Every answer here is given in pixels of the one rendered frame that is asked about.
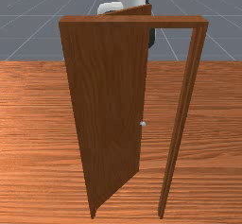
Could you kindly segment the brown wooden door leaf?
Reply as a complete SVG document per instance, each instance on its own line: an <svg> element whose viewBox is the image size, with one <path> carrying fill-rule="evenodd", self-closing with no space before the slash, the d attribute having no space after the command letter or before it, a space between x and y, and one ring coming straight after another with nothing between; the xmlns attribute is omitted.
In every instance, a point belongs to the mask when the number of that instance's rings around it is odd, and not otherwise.
<svg viewBox="0 0 242 224"><path fill-rule="evenodd" d="M91 216L139 171L148 30L59 21Z"/></svg>

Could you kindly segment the brown wooden door frame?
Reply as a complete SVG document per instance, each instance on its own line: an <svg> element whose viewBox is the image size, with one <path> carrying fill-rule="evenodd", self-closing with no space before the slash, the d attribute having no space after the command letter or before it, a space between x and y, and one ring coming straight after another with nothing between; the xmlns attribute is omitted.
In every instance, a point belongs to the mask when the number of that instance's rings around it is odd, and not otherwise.
<svg viewBox="0 0 242 224"><path fill-rule="evenodd" d="M162 214L166 205L170 184L172 181L186 116L193 93L193 88L199 68L199 60L204 45L208 22L201 16L151 16L151 15L98 15L76 16L82 24L90 23L99 27L130 27L139 26L149 31L152 28L190 28L192 29L185 72L181 85L181 94L172 132L172 138L166 162L164 183L159 199L158 212Z"/></svg>

